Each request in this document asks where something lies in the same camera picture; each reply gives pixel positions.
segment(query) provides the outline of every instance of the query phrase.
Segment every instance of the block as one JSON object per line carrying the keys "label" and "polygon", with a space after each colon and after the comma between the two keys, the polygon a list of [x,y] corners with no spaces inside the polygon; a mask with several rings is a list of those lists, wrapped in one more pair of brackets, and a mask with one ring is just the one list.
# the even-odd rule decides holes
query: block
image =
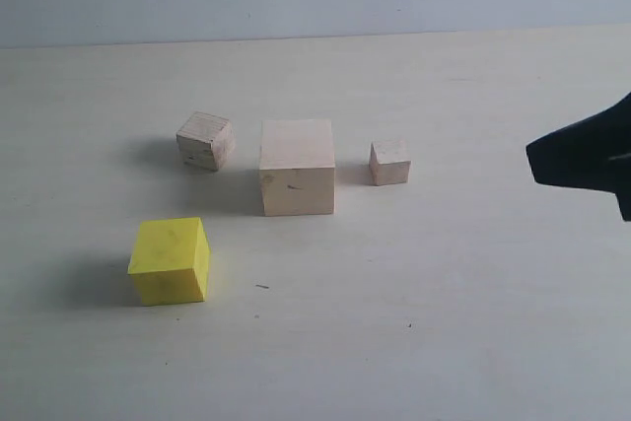
{"label": "block", "polygon": [[195,112],[176,135],[183,161],[213,172],[226,164],[235,150],[233,125],[227,118]]}
{"label": "block", "polygon": [[145,221],[127,273],[144,306],[206,299],[210,247],[198,217]]}
{"label": "block", "polygon": [[370,169],[376,186],[407,182],[411,163],[403,140],[384,140],[371,145]]}
{"label": "block", "polygon": [[265,120],[259,162],[265,215],[332,214],[334,155],[330,120]]}

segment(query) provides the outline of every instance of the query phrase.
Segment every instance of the wooden block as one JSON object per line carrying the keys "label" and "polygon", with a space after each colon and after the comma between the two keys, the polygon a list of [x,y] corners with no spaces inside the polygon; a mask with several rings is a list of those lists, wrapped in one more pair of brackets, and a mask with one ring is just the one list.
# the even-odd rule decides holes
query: wooden block
{"label": "wooden block", "polygon": [[332,214],[335,154],[330,120],[265,120],[259,180],[266,216]]}
{"label": "wooden block", "polygon": [[210,113],[195,112],[176,135],[185,163],[213,172],[223,167],[235,150],[230,120]]}
{"label": "wooden block", "polygon": [[377,186],[407,182],[411,163],[403,140],[385,140],[371,145],[370,168]]}
{"label": "wooden block", "polygon": [[198,217],[145,221],[127,273],[144,306],[206,299],[210,247]]}

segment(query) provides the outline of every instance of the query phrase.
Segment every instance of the cube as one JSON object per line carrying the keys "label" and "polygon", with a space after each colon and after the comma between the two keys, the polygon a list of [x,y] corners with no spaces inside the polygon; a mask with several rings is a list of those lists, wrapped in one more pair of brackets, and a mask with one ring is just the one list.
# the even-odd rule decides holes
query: cube
{"label": "cube", "polygon": [[198,217],[145,221],[127,273],[144,306],[206,299],[210,247]]}
{"label": "cube", "polygon": [[195,112],[175,137],[185,163],[213,172],[221,169],[235,150],[230,120],[210,113]]}
{"label": "cube", "polygon": [[377,186],[407,182],[411,163],[403,140],[385,140],[371,145],[370,169]]}
{"label": "cube", "polygon": [[330,120],[265,120],[259,181],[266,216],[332,214],[335,157]]}

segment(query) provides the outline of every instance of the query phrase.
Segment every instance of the large wooden cube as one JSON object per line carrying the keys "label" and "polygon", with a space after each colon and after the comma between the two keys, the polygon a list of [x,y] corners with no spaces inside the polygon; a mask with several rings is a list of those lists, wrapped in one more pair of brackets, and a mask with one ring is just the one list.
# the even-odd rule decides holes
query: large wooden cube
{"label": "large wooden cube", "polygon": [[198,217],[140,225],[128,273],[144,306],[206,299],[210,247]]}
{"label": "large wooden cube", "polygon": [[235,134],[227,118],[195,112],[176,134],[183,161],[218,171],[235,150]]}
{"label": "large wooden cube", "polygon": [[330,120],[265,120],[259,163],[265,215],[332,214],[334,155]]}
{"label": "large wooden cube", "polygon": [[411,163],[403,140],[384,140],[371,145],[370,169],[377,186],[407,182]]}

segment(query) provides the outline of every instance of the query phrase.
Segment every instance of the yellow block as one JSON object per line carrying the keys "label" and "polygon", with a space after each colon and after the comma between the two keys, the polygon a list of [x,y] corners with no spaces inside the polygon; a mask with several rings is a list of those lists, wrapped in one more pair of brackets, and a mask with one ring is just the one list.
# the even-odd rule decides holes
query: yellow block
{"label": "yellow block", "polygon": [[127,273],[144,306],[204,301],[209,257],[200,218],[145,221]]}

